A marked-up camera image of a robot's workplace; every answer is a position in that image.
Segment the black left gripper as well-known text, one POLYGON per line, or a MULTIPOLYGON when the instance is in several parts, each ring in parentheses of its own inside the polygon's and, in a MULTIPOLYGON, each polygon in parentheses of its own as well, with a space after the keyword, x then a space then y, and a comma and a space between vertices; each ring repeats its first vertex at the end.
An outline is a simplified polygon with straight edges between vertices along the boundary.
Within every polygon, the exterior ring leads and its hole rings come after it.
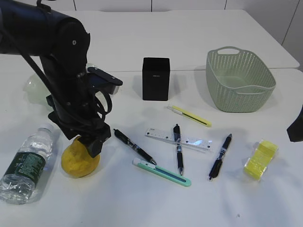
POLYGON ((49 119, 57 124, 68 139, 81 135, 81 143, 95 158, 103 142, 111 137, 105 117, 111 112, 111 97, 91 87, 53 87, 46 98, 53 111, 49 119))

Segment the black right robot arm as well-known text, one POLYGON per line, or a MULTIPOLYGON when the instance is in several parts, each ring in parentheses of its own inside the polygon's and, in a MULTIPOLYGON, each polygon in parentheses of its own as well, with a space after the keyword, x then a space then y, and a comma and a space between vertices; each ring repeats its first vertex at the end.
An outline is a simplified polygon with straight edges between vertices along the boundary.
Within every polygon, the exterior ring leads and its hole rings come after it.
POLYGON ((296 120, 287 128, 287 134, 291 142, 303 140, 303 108, 296 120))

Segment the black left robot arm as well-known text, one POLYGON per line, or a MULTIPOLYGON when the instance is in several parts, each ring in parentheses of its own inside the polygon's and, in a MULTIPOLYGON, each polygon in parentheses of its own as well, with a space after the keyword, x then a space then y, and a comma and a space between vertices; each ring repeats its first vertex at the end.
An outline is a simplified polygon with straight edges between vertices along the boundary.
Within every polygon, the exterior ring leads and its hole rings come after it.
POLYGON ((96 157, 111 136, 105 116, 110 95, 122 82, 94 67, 87 67, 90 34, 82 23, 37 1, 0 3, 0 52, 21 55, 49 91, 49 119, 68 139, 79 136, 91 157, 96 157))

